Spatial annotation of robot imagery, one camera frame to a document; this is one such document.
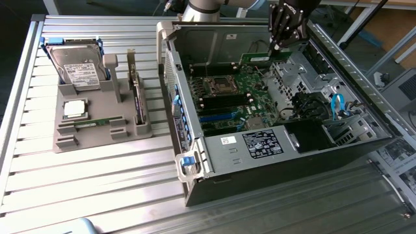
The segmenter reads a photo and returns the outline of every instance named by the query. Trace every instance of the cpu socket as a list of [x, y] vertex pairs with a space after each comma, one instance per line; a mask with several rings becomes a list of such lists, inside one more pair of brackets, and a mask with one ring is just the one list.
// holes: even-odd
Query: cpu socket
[[206, 82], [213, 96], [237, 92], [234, 78], [232, 76], [208, 78]]

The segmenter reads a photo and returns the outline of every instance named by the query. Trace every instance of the barcode sticker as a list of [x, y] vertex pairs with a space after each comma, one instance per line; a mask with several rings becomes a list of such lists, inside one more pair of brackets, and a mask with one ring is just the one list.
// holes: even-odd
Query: barcode sticker
[[64, 65], [74, 87], [98, 85], [98, 76], [93, 63]]
[[222, 145], [233, 144], [236, 143], [234, 136], [228, 136], [221, 138]]

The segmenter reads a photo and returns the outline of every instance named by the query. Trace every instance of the warning label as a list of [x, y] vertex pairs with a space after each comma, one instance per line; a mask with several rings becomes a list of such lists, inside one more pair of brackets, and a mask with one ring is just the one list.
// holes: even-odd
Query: warning label
[[266, 157], [284, 152], [273, 130], [242, 134], [242, 138], [252, 158]]
[[98, 76], [93, 63], [64, 65], [74, 87], [98, 85]]

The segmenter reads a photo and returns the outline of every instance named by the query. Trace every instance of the hard disk drive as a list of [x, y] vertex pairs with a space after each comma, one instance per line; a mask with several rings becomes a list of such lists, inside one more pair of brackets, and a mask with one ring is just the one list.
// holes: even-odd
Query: hard disk drive
[[60, 84], [73, 84], [77, 91], [100, 88], [108, 79], [102, 53], [96, 40], [53, 40], [44, 46], [56, 67]]

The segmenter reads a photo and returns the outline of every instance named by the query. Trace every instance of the aluminum table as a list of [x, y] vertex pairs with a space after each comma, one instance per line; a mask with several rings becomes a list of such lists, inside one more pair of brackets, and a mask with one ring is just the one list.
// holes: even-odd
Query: aluminum table
[[[33, 17], [0, 130], [1, 233], [57, 233], [80, 217], [98, 233], [413, 233], [414, 218], [402, 219], [394, 192], [365, 158], [336, 171], [184, 206], [156, 72], [161, 20], [176, 19]], [[98, 36], [104, 52], [117, 54], [118, 78], [126, 78], [126, 49], [134, 49], [153, 138], [52, 153], [57, 73], [38, 48], [41, 36]]]

